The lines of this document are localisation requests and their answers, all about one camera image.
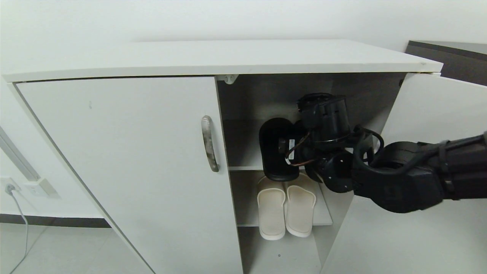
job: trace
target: floor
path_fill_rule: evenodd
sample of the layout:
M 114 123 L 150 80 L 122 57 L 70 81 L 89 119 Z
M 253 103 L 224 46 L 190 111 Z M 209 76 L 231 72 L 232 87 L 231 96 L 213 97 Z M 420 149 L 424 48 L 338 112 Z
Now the floor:
M 22 258 L 25 225 L 0 223 L 0 273 Z M 110 228 L 29 226 L 31 248 L 13 274 L 151 274 Z

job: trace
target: cabinet door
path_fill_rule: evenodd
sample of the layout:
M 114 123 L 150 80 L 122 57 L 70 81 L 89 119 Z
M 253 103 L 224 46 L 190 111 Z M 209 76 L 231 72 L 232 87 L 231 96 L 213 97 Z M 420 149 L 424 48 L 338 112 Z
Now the cabinet door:
M 486 106 L 486 86 L 408 74 L 382 136 L 386 143 L 438 143 L 480 135 L 487 130 Z M 397 214 L 355 196 L 321 273 L 484 274 L 486 208 L 487 199 L 443 201 Z
M 18 88 L 115 229 L 155 273 L 242 272 L 213 77 Z M 204 116 L 212 119 L 218 172 L 208 164 Z
M 438 143 L 487 130 L 487 87 L 429 74 L 408 74 L 386 121 L 386 144 Z

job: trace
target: sticker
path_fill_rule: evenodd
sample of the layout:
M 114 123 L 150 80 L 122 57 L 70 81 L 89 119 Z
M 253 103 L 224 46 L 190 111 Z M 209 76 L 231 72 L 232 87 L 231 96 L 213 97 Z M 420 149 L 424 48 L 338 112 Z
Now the sticker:
M 295 142 L 295 140 L 294 140 L 294 139 L 290 139 L 290 140 L 289 140 L 289 150 L 291 150 L 291 149 L 294 147 L 294 142 Z M 294 150 L 293 150 L 293 152 L 291 152 L 291 153 L 289 154 L 288 159 L 289 159 L 289 160 L 294 160 Z

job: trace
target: metal handle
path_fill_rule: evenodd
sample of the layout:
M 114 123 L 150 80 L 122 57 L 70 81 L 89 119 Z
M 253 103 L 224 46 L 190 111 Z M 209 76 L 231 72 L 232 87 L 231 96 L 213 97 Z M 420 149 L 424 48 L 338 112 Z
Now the metal handle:
M 213 149 L 213 141 L 211 139 L 211 117 L 203 116 L 201 119 L 201 130 L 203 131 L 203 142 L 205 143 L 206 157 L 213 172 L 218 172 L 218 164 L 216 163 L 215 150 Z

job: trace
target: electrical outlet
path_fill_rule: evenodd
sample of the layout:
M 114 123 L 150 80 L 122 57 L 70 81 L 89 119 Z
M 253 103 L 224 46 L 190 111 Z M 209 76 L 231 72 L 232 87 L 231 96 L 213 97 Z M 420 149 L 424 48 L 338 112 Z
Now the electrical outlet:
M 5 190 L 5 187 L 8 184 L 11 184 L 11 185 L 15 186 L 15 189 L 17 191 L 20 191 L 21 190 L 20 186 L 17 185 L 17 183 L 15 183 L 15 181 L 11 177 L 0 177 L 1 191 L 4 191 Z

